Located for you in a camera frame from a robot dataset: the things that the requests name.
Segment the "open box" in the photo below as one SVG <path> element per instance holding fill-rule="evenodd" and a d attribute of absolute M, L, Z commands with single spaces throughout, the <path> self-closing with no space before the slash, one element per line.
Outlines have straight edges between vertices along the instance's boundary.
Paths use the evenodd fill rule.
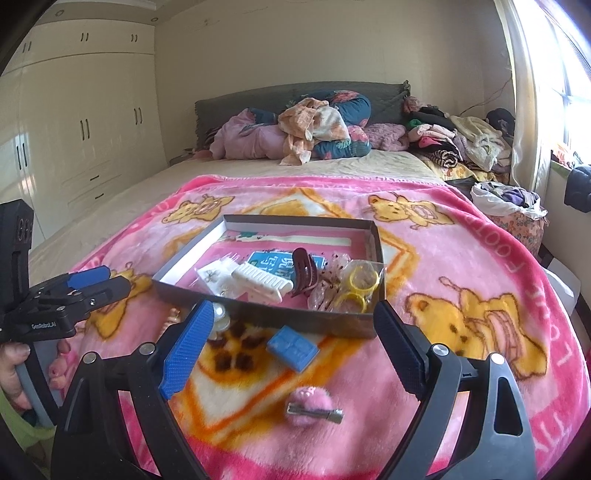
<path fill-rule="evenodd" d="M 306 245 L 313 255 L 328 254 L 331 247 L 319 245 L 322 239 L 326 243 L 338 244 L 350 239 L 349 249 L 353 259 L 384 263 L 378 228 L 370 220 L 324 218 L 307 216 L 273 215 L 223 215 L 212 222 L 205 230 L 191 240 L 178 254 L 172 257 L 153 277 L 154 284 L 161 298 L 179 307 L 191 307 L 201 300 L 211 300 L 226 307 L 232 320 L 241 320 L 260 327 L 281 328 L 287 325 L 299 332 L 321 333 L 343 337 L 373 338 L 372 313 L 335 313 L 268 305 L 238 299 L 216 296 L 189 288 L 188 279 L 199 265 L 203 266 L 216 254 L 212 250 L 225 244 L 229 252 L 238 248 L 247 248 L 250 240 L 264 241 L 267 238 L 308 239 Z M 293 248 L 301 247 L 293 241 Z M 376 303 L 385 298 L 385 281 L 382 280 L 374 292 L 368 312 L 373 312 Z"/>

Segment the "human hand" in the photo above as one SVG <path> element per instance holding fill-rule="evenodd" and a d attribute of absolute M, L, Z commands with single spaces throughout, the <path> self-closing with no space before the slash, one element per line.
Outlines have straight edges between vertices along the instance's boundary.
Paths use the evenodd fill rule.
<path fill-rule="evenodd" d="M 49 366 L 49 387 L 54 390 L 66 386 L 66 359 L 62 353 L 70 352 L 69 343 L 63 339 L 57 344 L 56 360 Z M 0 388 L 16 411 L 30 410 L 31 402 L 22 390 L 15 367 L 28 358 L 31 349 L 23 343 L 4 343 L 0 345 Z"/>

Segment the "fingernail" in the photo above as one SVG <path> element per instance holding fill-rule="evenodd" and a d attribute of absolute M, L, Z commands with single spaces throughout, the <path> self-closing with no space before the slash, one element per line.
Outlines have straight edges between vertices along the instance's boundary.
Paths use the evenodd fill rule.
<path fill-rule="evenodd" d="M 28 356 L 29 353 L 31 353 L 31 347 L 29 347 L 25 343 L 21 343 L 21 344 L 17 345 L 16 350 L 17 350 L 17 354 L 22 355 L 22 356 Z"/>

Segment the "white curtain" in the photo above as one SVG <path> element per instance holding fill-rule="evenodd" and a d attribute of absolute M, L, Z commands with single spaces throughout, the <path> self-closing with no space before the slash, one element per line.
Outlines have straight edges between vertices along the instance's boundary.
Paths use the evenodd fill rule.
<path fill-rule="evenodd" d="M 511 182 L 544 197 L 550 172 L 552 109 L 544 101 L 544 42 L 541 29 L 548 27 L 535 0 L 495 0 L 513 71 L 515 139 Z"/>

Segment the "beige bed sheet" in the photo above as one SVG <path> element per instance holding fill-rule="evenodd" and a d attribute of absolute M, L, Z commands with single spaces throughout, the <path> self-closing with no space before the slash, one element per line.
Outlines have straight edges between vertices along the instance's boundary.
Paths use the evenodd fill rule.
<path fill-rule="evenodd" d="M 407 152 L 372 150 L 363 158 L 314 161 L 282 167 L 273 160 L 191 160 L 150 177 L 114 196 L 59 230 L 30 255 L 30 281 L 37 284 L 69 271 L 115 233 L 199 175 L 226 177 L 387 177 L 442 183 L 417 157 Z"/>

